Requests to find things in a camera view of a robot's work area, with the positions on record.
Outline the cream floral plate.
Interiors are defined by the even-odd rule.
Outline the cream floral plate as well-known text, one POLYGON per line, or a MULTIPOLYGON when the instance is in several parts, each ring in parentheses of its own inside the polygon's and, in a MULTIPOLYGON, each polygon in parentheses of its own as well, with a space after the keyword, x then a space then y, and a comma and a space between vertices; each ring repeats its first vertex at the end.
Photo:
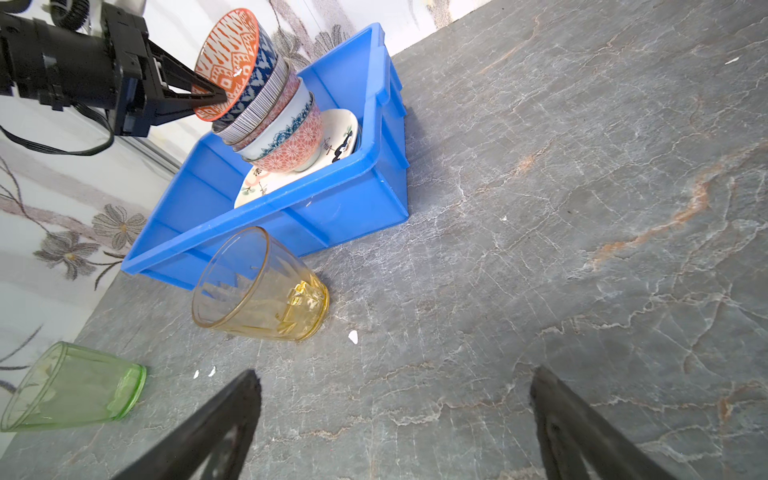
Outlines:
POLYGON ((311 173, 347 158, 355 151, 361 140, 361 127, 357 117, 350 110, 326 110, 320 114, 320 118, 323 122, 324 137, 315 151, 314 162, 302 171, 284 173, 268 172, 253 166, 245 176, 234 200, 235 208, 283 189, 311 173))

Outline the blue floral bowl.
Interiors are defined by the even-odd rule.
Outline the blue floral bowl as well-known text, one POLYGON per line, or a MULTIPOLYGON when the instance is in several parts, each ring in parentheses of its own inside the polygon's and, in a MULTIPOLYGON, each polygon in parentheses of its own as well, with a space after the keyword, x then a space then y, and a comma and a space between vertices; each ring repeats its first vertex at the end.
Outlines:
POLYGON ((280 114, 252 140, 247 140, 235 152, 246 161, 258 161, 273 153, 302 125, 313 106, 313 95, 299 80, 299 86, 280 114))

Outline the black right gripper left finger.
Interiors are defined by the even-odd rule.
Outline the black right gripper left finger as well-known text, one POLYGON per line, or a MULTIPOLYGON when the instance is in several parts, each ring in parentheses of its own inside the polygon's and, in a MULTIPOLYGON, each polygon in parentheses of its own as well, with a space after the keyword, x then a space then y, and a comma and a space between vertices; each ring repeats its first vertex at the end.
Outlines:
POLYGON ((261 414, 262 390, 247 369, 117 479, 237 479, 261 414))

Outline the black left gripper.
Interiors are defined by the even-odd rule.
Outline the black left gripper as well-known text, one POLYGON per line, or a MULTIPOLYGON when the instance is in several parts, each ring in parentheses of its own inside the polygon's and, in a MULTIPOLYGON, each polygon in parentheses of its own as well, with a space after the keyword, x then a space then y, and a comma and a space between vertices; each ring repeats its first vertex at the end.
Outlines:
POLYGON ((102 109, 115 134, 133 137, 227 101, 222 87, 150 41, 143 17, 106 3, 100 20, 102 33, 87 35, 3 2, 1 94, 57 111, 102 109))

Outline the orange patterned bowl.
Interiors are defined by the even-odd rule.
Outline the orange patterned bowl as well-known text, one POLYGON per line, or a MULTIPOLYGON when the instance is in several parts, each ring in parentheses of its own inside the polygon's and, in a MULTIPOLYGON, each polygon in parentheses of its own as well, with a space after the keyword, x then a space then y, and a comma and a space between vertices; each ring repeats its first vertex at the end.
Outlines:
POLYGON ((195 72, 221 87, 226 99, 196 108, 200 120, 218 120, 240 99, 254 71, 259 44, 258 20, 248 9, 234 9, 216 23, 201 47, 195 72))

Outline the amber glass cup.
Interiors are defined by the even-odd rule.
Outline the amber glass cup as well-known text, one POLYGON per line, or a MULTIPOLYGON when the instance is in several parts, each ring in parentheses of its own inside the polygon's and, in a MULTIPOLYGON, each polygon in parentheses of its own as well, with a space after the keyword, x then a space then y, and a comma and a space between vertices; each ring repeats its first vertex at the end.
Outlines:
POLYGON ((303 341, 322 326, 328 288, 265 229, 238 232, 216 252, 194 288, 200 327, 262 340, 303 341))

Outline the red bowl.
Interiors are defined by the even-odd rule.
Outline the red bowl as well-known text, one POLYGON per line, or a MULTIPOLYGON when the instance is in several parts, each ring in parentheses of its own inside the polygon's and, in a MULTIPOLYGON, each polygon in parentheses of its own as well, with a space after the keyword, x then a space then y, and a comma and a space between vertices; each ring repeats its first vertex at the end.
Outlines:
POLYGON ((269 35, 259 30, 260 44, 253 73, 234 106, 212 124, 227 145, 245 139, 266 119, 287 83, 290 67, 280 57, 269 35))

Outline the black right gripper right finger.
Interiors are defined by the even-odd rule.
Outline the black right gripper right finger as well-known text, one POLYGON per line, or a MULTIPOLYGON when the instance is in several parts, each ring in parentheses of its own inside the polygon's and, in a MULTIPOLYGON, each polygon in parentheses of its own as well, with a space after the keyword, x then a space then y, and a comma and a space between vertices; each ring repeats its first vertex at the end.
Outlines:
POLYGON ((645 455, 544 366, 535 369, 530 404, 548 479, 670 479, 645 455))

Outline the green glass cup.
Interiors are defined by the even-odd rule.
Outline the green glass cup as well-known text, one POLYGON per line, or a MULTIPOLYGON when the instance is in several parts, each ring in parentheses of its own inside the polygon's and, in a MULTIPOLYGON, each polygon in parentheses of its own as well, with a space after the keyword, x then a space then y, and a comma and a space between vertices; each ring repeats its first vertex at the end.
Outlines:
POLYGON ((136 405, 147 368, 68 342, 28 370, 1 416, 3 432, 55 430, 123 419, 136 405))

